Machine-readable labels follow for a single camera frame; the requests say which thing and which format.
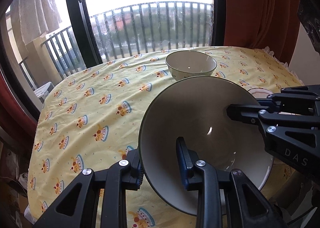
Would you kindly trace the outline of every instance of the balcony railing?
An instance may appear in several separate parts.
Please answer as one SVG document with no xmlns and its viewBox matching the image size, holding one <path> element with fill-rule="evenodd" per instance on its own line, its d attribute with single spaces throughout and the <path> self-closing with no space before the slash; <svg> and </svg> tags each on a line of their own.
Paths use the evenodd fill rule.
<svg viewBox="0 0 320 228">
<path fill-rule="evenodd" d="M 207 46 L 212 20 L 212 4 L 184 1 L 141 3 L 90 17 L 104 62 L 156 50 Z M 85 68 L 71 26 L 42 45 L 62 78 Z"/>
</svg>

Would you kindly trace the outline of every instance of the cartoon print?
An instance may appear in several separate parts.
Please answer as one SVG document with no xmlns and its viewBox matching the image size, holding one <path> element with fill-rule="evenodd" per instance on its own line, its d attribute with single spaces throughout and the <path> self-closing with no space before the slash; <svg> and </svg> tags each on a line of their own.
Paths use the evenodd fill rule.
<svg viewBox="0 0 320 228">
<path fill-rule="evenodd" d="M 118 105 L 117 108 L 117 114 L 120 114 L 121 116 L 124 116 L 127 113 L 131 113 L 131 107 L 127 101 L 123 101 L 120 105 Z"/>
<path fill-rule="evenodd" d="M 153 62 L 154 62 L 154 61 L 157 61 L 157 60 L 159 60 L 158 57 L 154 57 L 154 58 L 151 58 L 151 59 L 150 59 L 150 61 L 153 61 Z"/>
<path fill-rule="evenodd" d="M 88 73 L 90 70 L 91 70 L 91 68 L 85 69 L 85 70 L 83 71 L 83 74 L 84 74 L 84 73 Z"/>
<path fill-rule="evenodd" d="M 249 83 L 247 83 L 246 81 L 244 81 L 242 79 L 239 80 L 239 83 L 241 86 L 248 86 L 249 85 Z"/>
<path fill-rule="evenodd" d="M 229 67 L 227 64 L 224 64 L 224 63 L 222 63 L 222 62 L 220 62 L 220 66 L 223 67 L 223 68 Z"/>
<path fill-rule="evenodd" d="M 43 201 L 43 203 L 41 204 L 41 212 L 45 212 L 48 209 L 48 205 L 46 201 Z"/>
<path fill-rule="evenodd" d="M 113 77 L 113 74 L 111 73 L 111 74 L 106 75 L 106 76 L 103 78 L 103 80 L 111 80 L 112 77 Z"/>
<path fill-rule="evenodd" d="M 97 70 L 96 72 L 94 72 L 91 77 L 96 77 L 97 75 L 99 75 L 99 71 Z"/>
<path fill-rule="evenodd" d="M 226 78 L 225 75 L 221 71 L 217 72 L 214 76 L 219 77 L 219 78 Z"/>
<path fill-rule="evenodd" d="M 258 77 L 258 79 L 261 81 L 261 82 L 263 82 L 263 83 L 266 83 L 267 81 L 263 78 L 263 77 Z"/>
<path fill-rule="evenodd" d="M 156 74 L 157 74 L 157 77 L 164 77 L 168 75 L 168 73 L 165 70 L 160 70 L 156 72 Z"/>
<path fill-rule="evenodd" d="M 139 208 L 136 213 L 129 211 L 129 214 L 133 216 L 134 224 L 132 228 L 147 228 L 155 226 L 155 221 L 152 216 L 144 208 Z"/>
<path fill-rule="evenodd" d="M 128 66 L 127 63 L 122 63 L 122 64 L 119 66 L 119 68 L 125 68 L 126 66 Z"/>
<path fill-rule="evenodd" d="M 88 123 L 88 117 L 87 117 L 87 115 L 84 115 L 84 116 L 78 118 L 77 126 L 79 128 L 81 128 L 82 126 L 84 126 L 87 123 Z"/>
<path fill-rule="evenodd" d="M 86 91 L 85 91 L 85 93 L 84 93 L 84 95 L 83 96 L 91 96 L 91 95 L 93 95 L 94 94 L 94 89 L 93 89 L 93 87 L 90 87 L 89 89 L 87 89 Z"/>
<path fill-rule="evenodd" d="M 110 102 L 111 94 L 103 95 L 103 97 L 99 100 L 100 104 L 107 104 Z"/>
<path fill-rule="evenodd" d="M 52 112 L 49 112 L 49 113 L 47 114 L 47 116 L 45 117 L 45 120 L 50 119 L 51 116 L 52 116 Z"/>
<path fill-rule="evenodd" d="M 93 135 L 93 137 L 96 137 L 96 141 L 106 141 L 109 134 L 109 127 L 106 125 L 105 127 L 101 127 L 100 124 L 98 124 L 98 130 Z"/>
<path fill-rule="evenodd" d="M 76 90 L 81 90 L 81 89 L 83 89 L 84 85 L 85 85 L 85 83 L 82 83 L 81 85 L 77 86 Z"/>
<path fill-rule="evenodd" d="M 129 83 L 130 83 L 129 80 L 127 78 L 124 78 L 119 82 L 118 86 L 125 86 L 125 85 L 127 85 Z"/>
<path fill-rule="evenodd" d="M 146 70 L 146 66 L 139 66 L 136 68 L 136 71 L 141 72 L 141 71 L 145 71 Z"/>
<path fill-rule="evenodd" d="M 134 149 L 134 148 L 133 148 L 132 146 L 128 145 L 127 148 L 126 148 L 124 151 L 123 151 L 123 150 L 118 150 L 118 152 L 121 153 L 122 159 L 125 160 L 126 157 L 127 157 L 128 152 L 131 151 L 131 150 L 133 150 L 133 149 Z"/>
<path fill-rule="evenodd" d="M 67 113 L 74 113 L 76 111 L 77 104 L 72 104 L 69 109 L 67 110 Z"/>
<path fill-rule="evenodd" d="M 76 156 L 76 158 L 71 157 L 73 163 L 70 170 L 73 170 L 74 173 L 77 173 L 78 171 L 82 171 L 84 169 L 84 163 L 83 159 L 80 154 Z"/>
<path fill-rule="evenodd" d="M 141 91 L 149 91 L 150 92 L 152 90 L 152 84 L 151 83 L 145 84 L 139 90 L 141 90 Z"/>
<path fill-rule="evenodd" d="M 57 178 L 57 183 L 53 188 L 55 189 L 56 194 L 58 194 L 58 195 L 61 194 L 61 192 L 64 190 L 64 181 L 63 180 L 60 181 Z"/>
<path fill-rule="evenodd" d="M 54 97 L 59 97 L 62 93 L 62 90 L 57 91 L 56 93 L 53 94 Z"/>
<path fill-rule="evenodd" d="M 107 62 L 107 65 L 110 66 L 110 65 L 112 65 L 112 64 L 114 64 L 114 63 L 115 63 L 115 60 L 108 61 L 108 62 Z"/>
<path fill-rule="evenodd" d="M 67 102 L 67 98 L 65 97 L 63 100 L 60 101 L 59 106 L 64 105 Z"/>
<path fill-rule="evenodd" d="M 248 74 L 243 68 L 240 70 L 240 73 L 241 73 L 241 74 L 244 74 L 244 75 L 247 75 L 247 74 Z"/>
<path fill-rule="evenodd" d="M 40 151 L 43 145 L 43 141 L 38 141 L 37 144 L 35 144 L 35 150 Z"/>
<path fill-rule="evenodd" d="M 72 80 L 71 82 L 69 82 L 68 86 L 72 86 L 72 85 L 74 85 L 74 84 L 75 84 L 75 82 L 76 82 L 76 80 L 75 80 L 75 79 L 74 79 L 74 80 Z"/>
<path fill-rule="evenodd" d="M 49 159 L 46 159 L 46 160 L 42 160 L 42 171 L 43 173 L 46 173 L 48 172 L 50 169 L 50 161 Z"/>
<path fill-rule="evenodd" d="M 283 177 L 288 179 L 291 176 L 291 168 L 287 164 L 285 166 Z"/>
<path fill-rule="evenodd" d="M 54 125 L 51 126 L 51 129 L 50 129 L 50 134 L 54 134 L 56 131 L 57 131 L 57 128 L 58 128 L 58 125 L 57 123 L 55 123 Z"/>
<path fill-rule="evenodd" d="M 68 146 L 68 142 L 69 142 L 69 136 L 65 137 L 64 135 L 62 136 L 62 140 L 59 143 L 59 148 L 60 149 L 65 149 Z"/>
<path fill-rule="evenodd" d="M 36 188 L 36 178 L 31 175 L 30 187 L 34 190 Z"/>
</svg>

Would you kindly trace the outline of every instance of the glass pane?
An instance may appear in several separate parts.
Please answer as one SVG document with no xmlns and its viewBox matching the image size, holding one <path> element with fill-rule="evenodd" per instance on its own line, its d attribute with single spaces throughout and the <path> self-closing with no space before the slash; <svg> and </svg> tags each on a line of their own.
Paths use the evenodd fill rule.
<svg viewBox="0 0 320 228">
<path fill-rule="evenodd" d="M 55 85 L 86 68 L 66 0 L 14 0 L 4 19 L 6 53 L 30 97 L 43 102 Z"/>
<path fill-rule="evenodd" d="M 102 60 L 208 46 L 212 0 L 86 0 Z"/>
</svg>

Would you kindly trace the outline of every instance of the white bowl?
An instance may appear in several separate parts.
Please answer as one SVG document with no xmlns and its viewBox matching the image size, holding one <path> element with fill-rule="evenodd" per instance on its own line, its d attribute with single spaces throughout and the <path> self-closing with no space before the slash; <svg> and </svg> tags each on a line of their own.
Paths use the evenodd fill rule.
<svg viewBox="0 0 320 228">
<path fill-rule="evenodd" d="M 184 213 L 196 215 L 198 192 L 186 191 L 181 183 L 175 147 L 179 136 L 201 160 L 224 171 L 241 169 L 259 189 L 269 176 L 273 157 L 264 151 L 258 127 L 230 120 L 230 104 L 259 105 L 228 80 L 191 77 L 162 91 L 143 117 L 139 150 L 145 176 L 164 201 Z M 225 213 L 223 196 L 221 204 Z"/>
<path fill-rule="evenodd" d="M 165 62 L 177 81 L 192 76 L 211 76 L 217 67 L 212 57 L 192 50 L 173 52 L 166 57 Z"/>
</svg>

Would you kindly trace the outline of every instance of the table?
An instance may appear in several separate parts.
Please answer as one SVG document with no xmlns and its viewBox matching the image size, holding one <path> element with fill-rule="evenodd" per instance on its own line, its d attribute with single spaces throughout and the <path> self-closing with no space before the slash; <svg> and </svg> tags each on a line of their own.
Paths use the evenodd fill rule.
<svg viewBox="0 0 320 228">
<path fill-rule="evenodd" d="M 282 87 L 301 85 L 263 50 L 194 50 L 217 61 L 213 76 L 231 80 L 246 90 L 258 86 L 279 92 Z M 33 217 L 39 218 L 82 169 L 106 169 L 137 147 L 148 105 L 175 82 L 165 64 L 165 57 L 174 51 L 113 60 L 75 73 L 53 89 L 44 102 L 29 167 L 28 199 Z M 293 171 L 276 161 L 263 194 L 270 198 Z M 194 227 L 196 218 L 167 205 L 144 179 L 139 191 L 127 191 L 127 220 L 128 227 Z"/>
</svg>

